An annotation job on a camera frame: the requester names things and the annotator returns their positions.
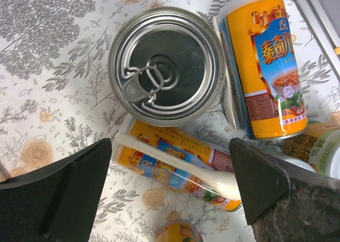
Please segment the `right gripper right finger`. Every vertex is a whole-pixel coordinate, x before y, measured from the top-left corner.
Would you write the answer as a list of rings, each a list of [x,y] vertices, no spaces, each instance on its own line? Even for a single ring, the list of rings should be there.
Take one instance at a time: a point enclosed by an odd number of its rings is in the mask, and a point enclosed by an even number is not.
[[[229,144],[256,241],[339,241],[339,180],[234,138]]]

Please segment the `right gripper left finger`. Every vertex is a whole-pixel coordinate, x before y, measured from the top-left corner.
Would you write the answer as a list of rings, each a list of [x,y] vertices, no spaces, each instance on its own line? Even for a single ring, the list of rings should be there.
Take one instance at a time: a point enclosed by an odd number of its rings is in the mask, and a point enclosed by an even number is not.
[[[111,155],[104,138],[1,182],[1,241],[88,241]]]

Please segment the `light blue tin can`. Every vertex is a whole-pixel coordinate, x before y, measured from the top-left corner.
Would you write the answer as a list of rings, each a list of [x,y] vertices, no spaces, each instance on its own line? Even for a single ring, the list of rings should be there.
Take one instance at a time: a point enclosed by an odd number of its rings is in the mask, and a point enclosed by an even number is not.
[[[132,116],[176,127],[202,116],[220,95],[226,62],[203,19],[158,7],[137,14],[117,33],[108,72],[115,96]]]

